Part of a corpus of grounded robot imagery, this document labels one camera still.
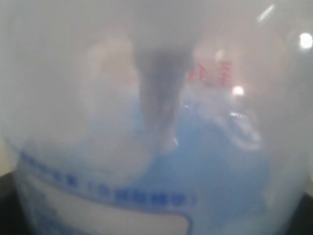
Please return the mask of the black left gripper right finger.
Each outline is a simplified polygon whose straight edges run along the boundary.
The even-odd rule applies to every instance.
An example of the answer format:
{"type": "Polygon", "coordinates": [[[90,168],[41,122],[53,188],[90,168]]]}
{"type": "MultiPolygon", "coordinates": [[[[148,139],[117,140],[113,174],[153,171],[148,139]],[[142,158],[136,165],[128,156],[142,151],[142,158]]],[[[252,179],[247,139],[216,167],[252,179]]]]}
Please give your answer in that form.
{"type": "Polygon", "coordinates": [[[313,197],[306,193],[292,218],[293,235],[313,235],[313,197]]]}

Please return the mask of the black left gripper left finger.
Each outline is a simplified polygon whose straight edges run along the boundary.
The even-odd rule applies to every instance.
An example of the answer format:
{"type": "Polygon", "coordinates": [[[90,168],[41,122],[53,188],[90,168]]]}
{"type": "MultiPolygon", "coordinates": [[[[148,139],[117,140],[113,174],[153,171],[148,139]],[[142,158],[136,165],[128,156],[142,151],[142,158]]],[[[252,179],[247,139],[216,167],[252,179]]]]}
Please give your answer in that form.
{"type": "Polygon", "coordinates": [[[27,221],[18,199],[12,173],[0,177],[0,234],[27,234],[27,221]]]}

